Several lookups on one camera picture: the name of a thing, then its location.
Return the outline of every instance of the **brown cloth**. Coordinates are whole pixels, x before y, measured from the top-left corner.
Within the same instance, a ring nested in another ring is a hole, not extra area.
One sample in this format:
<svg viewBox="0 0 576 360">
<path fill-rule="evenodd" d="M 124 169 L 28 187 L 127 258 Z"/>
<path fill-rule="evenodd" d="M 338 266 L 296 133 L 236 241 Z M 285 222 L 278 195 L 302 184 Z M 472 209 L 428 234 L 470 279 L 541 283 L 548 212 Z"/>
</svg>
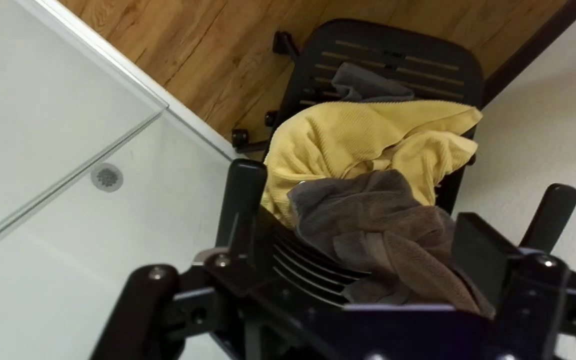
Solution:
<svg viewBox="0 0 576 360">
<path fill-rule="evenodd" d="M 454 270 L 454 222 L 442 209 L 420 207 L 400 173 L 305 182 L 291 193 L 291 204 L 302 242 L 371 274 L 345 290 L 351 302 L 441 302 L 490 313 Z"/>
</svg>

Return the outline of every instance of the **white wall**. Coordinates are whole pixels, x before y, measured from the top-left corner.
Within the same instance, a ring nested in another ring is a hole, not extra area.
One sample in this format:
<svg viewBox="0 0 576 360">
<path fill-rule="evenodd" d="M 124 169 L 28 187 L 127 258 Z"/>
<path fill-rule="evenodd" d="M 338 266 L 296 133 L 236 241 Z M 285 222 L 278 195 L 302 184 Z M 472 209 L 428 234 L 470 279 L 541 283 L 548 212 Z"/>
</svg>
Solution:
<svg viewBox="0 0 576 360">
<path fill-rule="evenodd" d="M 521 241 L 552 182 L 576 187 L 576 24 L 484 113 L 458 210 Z M 576 212 L 556 255 L 576 270 Z M 566 343 L 563 354 L 576 358 Z"/>
</svg>

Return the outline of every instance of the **floor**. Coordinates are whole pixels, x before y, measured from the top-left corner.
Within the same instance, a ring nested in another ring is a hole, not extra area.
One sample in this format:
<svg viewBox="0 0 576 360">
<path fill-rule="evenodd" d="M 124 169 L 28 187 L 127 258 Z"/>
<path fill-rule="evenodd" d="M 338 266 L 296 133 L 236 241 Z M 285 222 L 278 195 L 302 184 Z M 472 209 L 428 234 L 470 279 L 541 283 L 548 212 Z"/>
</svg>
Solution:
<svg viewBox="0 0 576 360">
<path fill-rule="evenodd" d="M 566 0 L 63 0 L 177 99 L 228 137 L 267 139 L 291 60 L 270 53 L 288 31 L 302 45 L 322 23 L 363 18 L 458 43 L 486 74 Z"/>
</svg>

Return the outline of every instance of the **yellow cloth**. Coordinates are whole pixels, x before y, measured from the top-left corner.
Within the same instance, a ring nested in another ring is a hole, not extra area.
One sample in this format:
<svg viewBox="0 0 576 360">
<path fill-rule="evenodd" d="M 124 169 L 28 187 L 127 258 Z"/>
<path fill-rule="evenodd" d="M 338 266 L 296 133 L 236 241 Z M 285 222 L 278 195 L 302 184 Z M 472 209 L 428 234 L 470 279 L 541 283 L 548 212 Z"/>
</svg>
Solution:
<svg viewBox="0 0 576 360">
<path fill-rule="evenodd" d="M 477 153 L 461 135 L 481 118 L 472 106 L 439 101 L 307 109 L 275 133 L 262 207 L 293 229 L 288 193 L 300 182 L 388 169 L 408 181 L 420 204 L 435 204 L 437 184 Z"/>
</svg>

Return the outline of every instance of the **round screw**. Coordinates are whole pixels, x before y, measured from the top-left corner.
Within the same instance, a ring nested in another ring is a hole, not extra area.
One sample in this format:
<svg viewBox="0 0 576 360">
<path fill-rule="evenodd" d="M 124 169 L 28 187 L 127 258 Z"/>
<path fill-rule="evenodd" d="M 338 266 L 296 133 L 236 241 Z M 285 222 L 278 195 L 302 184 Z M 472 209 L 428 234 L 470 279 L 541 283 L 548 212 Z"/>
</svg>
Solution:
<svg viewBox="0 0 576 360">
<path fill-rule="evenodd" d="M 199 324 L 199 327 L 205 324 L 207 323 L 207 313 L 203 309 L 195 310 L 192 313 L 192 323 Z"/>
<path fill-rule="evenodd" d="M 499 360 L 518 360 L 515 354 L 502 354 Z"/>
<path fill-rule="evenodd" d="M 552 258 L 552 256 L 539 256 L 536 258 L 543 266 L 547 266 L 547 268 L 556 268 L 558 266 L 558 262 Z"/>
<path fill-rule="evenodd" d="M 154 266 L 151 273 L 149 273 L 149 279 L 151 280 L 162 280 L 167 277 L 167 270 L 164 268 L 160 268 L 160 266 Z"/>
<path fill-rule="evenodd" d="M 214 260 L 214 266 L 226 268 L 231 264 L 231 258 L 226 255 L 219 255 Z"/>
<path fill-rule="evenodd" d="M 374 354 L 368 354 L 367 360 L 388 360 L 386 356 L 374 353 Z"/>
<path fill-rule="evenodd" d="M 124 184 L 124 174 L 115 165 L 101 165 L 90 174 L 93 184 L 104 193 L 117 193 Z"/>
<path fill-rule="evenodd" d="M 309 320 L 314 320 L 314 319 L 316 319 L 316 310 L 309 309 Z"/>
</svg>

